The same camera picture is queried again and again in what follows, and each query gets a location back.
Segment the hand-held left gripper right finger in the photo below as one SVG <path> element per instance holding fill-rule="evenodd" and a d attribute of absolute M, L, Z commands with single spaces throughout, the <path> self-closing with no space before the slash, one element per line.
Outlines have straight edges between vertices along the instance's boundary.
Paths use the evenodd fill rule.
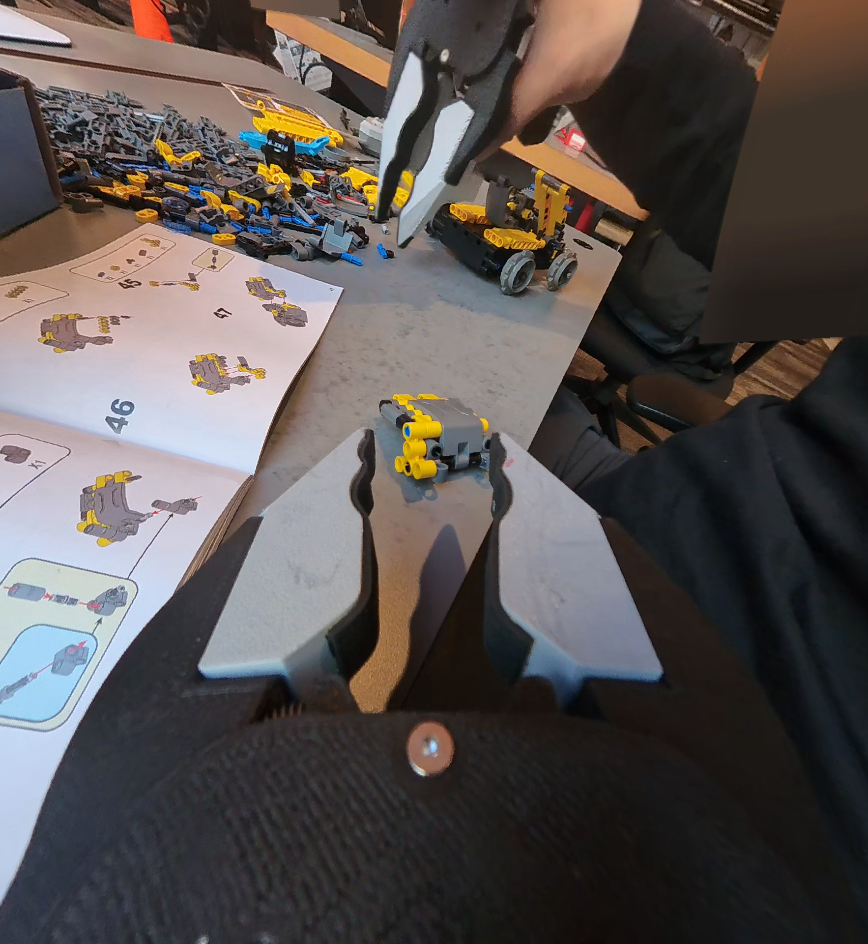
<path fill-rule="evenodd" d="M 587 679 L 659 682 L 644 628 L 601 518 L 496 432 L 490 444 L 487 655 L 510 683 L 538 677 L 568 706 Z"/>

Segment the white flat stand base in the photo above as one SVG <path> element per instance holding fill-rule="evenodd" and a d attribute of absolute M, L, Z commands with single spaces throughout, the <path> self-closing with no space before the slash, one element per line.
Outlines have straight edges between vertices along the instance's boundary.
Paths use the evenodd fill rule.
<path fill-rule="evenodd" d="M 42 45 L 69 47 L 72 40 L 60 33 L 17 12 L 15 8 L 0 4 L 0 40 L 29 42 Z"/>

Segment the person's right forearm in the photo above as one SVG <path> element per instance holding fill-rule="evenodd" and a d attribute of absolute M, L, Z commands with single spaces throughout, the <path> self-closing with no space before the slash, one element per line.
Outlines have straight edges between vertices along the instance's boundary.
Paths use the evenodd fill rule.
<path fill-rule="evenodd" d="M 617 65 L 573 108 L 589 144 L 668 228 L 719 230 L 758 81 L 680 2 L 645 1 Z"/>

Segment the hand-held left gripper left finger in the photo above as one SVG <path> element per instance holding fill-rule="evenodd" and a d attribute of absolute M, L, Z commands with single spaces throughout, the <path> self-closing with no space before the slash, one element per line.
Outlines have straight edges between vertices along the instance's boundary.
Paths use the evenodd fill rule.
<path fill-rule="evenodd" d="M 296 694 L 349 682 L 377 644 L 370 522 L 374 433 L 359 429 L 260 516 L 198 668 L 204 678 L 286 678 Z"/>

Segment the open instruction booklet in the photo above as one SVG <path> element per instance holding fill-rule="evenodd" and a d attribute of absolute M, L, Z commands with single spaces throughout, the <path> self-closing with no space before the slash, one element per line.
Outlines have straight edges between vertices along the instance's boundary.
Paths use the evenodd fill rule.
<path fill-rule="evenodd" d="M 343 292 L 156 225 L 0 278 L 0 905 L 83 714 L 228 526 Z"/>

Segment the orange object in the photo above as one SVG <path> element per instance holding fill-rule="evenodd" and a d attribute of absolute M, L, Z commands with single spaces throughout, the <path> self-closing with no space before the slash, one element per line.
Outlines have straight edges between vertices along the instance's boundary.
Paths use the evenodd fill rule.
<path fill-rule="evenodd" d="M 174 37 L 162 1 L 129 1 L 135 34 L 153 41 L 174 43 Z"/>

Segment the yellow grey toy brick assembly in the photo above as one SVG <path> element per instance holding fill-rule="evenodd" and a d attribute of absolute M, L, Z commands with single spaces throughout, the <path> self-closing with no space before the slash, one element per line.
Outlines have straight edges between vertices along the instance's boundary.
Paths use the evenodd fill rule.
<path fill-rule="evenodd" d="M 402 436 L 397 474 L 430 485 L 468 469 L 489 470 L 489 422 L 458 399 L 393 395 L 381 400 L 379 413 Z"/>

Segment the light blue toy tool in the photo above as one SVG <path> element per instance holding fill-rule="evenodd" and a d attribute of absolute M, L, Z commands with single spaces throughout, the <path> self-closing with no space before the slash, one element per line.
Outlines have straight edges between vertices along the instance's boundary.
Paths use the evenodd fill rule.
<path fill-rule="evenodd" d="M 238 140 L 258 150 L 261 150 L 267 145 L 276 147 L 277 145 L 286 145 L 288 142 L 293 142 L 296 153 L 301 153 L 305 156 L 315 156 L 320 154 L 325 148 L 336 146 L 333 144 L 333 140 L 329 136 L 317 137 L 312 140 L 303 140 L 293 138 L 291 135 L 283 132 L 263 134 L 246 129 L 239 133 Z"/>

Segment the yellow black toy vehicle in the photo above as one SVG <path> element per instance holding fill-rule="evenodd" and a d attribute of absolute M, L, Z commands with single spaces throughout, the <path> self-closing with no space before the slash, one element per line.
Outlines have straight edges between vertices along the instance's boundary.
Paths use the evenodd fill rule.
<path fill-rule="evenodd" d="M 515 188 L 499 177 L 488 183 L 483 204 L 444 205 L 427 226 L 464 266 L 496 279 L 504 295 L 521 295 L 536 273 L 545 273 L 547 290 L 556 292 L 579 266 L 565 238 L 570 188 L 543 170 L 532 171 L 530 187 Z"/>

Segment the person's right hand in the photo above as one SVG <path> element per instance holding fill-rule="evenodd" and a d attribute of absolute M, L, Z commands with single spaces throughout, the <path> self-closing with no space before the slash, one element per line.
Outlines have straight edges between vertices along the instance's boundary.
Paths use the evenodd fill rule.
<path fill-rule="evenodd" d="M 538 1 L 511 102 L 486 160 L 545 110 L 590 97 L 614 69 L 636 23 L 640 1 Z"/>

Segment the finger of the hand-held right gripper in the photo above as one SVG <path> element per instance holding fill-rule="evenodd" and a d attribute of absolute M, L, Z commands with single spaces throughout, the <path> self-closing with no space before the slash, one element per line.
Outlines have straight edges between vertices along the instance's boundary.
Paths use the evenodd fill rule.
<path fill-rule="evenodd" d="M 443 202 L 450 185 L 447 171 L 474 117 L 473 110 L 457 100 L 440 110 L 433 126 L 430 152 L 414 178 L 410 198 L 397 224 L 397 244 L 406 247 Z"/>
<path fill-rule="evenodd" d="M 393 68 L 391 75 L 394 85 L 390 88 L 378 167 L 377 222 L 390 218 L 406 170 L 413 174 L 410 198 L 415 175 L 428 158 L 440 110 L 441 63 L 433 54 L 408 53 L 401 69 Z"/>

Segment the yellow sticker sheet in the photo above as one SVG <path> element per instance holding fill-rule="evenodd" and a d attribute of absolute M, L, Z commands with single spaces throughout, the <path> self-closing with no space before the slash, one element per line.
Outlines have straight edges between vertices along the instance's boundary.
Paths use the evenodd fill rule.
<path fill-rule="evenodd" d="M 311 113 L 310 110 L 303 105 L 281 100 L 264 90 L 226 82 L 223 82 L 222 86 L 227 89 L 244 108 L 252 112 L 289 112 L 289 110 L 295 110 L 298 112 Z"/>

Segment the pile of toy parts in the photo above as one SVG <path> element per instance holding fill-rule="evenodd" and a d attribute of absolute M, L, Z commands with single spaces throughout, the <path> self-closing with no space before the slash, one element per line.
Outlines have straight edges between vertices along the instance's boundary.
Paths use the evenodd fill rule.
<path fill-rule="evenodd" d="M 369 159 L 345 148 L 341 131 L 316 112 L 252 112 L 250 131 L 283 132 L 335 147 L 315 156 L 293 142 L 261 150 L 230 137 L 211 119 L 158 112 L 121 91 L 38 90 L 66 204 L 75 212 L 125 207 L 140 223 L 204 234 L 266 260 L 357 255 L 371 238 L 377 177 Z"/>

